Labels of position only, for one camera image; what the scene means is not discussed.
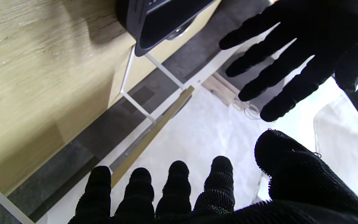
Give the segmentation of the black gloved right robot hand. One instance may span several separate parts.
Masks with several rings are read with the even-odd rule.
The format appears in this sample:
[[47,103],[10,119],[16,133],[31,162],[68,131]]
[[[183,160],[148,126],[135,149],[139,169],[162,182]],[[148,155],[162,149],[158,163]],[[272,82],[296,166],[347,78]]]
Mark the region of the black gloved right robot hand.
[[255,144],[255,160],[270,177],[268,201],[235,210],[233,167],[227,157],[217,156],[194,207],[188,167],[175,161],[156,208],[151,175],[137,168],[113,216],[110,170],[95,167],[69,223],[358,224],[358,196],[319,156],[293,138],[268,129]]

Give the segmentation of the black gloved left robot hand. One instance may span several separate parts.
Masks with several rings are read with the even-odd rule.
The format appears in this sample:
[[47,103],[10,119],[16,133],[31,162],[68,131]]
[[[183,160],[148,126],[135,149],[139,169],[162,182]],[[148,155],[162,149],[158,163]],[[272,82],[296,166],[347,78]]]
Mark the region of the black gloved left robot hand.
[[279,0],[223,37],[222,50],[241,44],[276,25],[227,69],[241,75],[292,42],[280,57],[247,83],[238,97],[250,101],[283,80],[307,58],[307,66],[263,106],[260,118],[273,122],[334,76],[342,90],[358,84],[358,0]]

